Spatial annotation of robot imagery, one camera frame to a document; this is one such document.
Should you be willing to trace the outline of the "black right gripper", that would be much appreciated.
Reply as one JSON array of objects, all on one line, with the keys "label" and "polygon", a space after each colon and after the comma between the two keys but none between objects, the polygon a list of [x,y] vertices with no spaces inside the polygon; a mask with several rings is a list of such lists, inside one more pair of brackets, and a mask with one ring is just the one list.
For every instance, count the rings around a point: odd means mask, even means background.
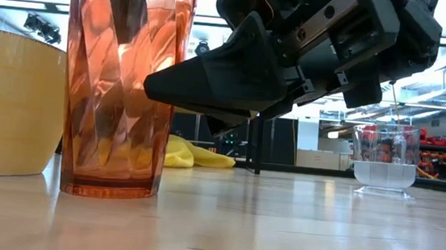
[{"label": "black right gripper", "polygon": [[[226,43],[148,75],[148,98],[219,119],[342,94],[381,102],[381,84],[429,69],[441,33],[438,0],[217,0],[235,29]],[[290,72],[288,90],[281,70]]]}]

